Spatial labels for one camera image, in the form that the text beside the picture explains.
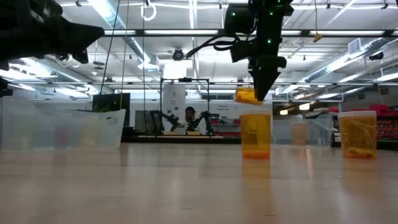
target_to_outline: wooden table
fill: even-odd
[[[0,152],[0,223],[397,223],[398,152],[124,144]]]

